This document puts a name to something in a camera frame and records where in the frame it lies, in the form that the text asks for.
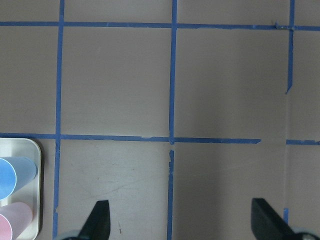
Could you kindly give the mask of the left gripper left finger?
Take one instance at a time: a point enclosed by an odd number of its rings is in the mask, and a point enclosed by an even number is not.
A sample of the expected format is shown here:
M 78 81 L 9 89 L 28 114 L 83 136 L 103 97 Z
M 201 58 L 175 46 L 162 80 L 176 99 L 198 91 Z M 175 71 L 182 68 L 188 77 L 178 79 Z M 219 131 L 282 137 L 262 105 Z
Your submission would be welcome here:
M 60 240 L 108 240 L 111 234 L 111 215 L 108 200 L 95 203 L 80 230 L 63 233 Z

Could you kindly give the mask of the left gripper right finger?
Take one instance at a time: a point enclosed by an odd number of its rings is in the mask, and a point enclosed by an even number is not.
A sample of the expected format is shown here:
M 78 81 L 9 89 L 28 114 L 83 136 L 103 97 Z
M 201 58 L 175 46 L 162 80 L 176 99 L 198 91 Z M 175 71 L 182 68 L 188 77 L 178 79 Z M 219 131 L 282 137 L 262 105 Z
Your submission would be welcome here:
M 294 232 L 264 198 L 251 200 L 251 231 L 257 240 L 318 240 L 307 232 Z

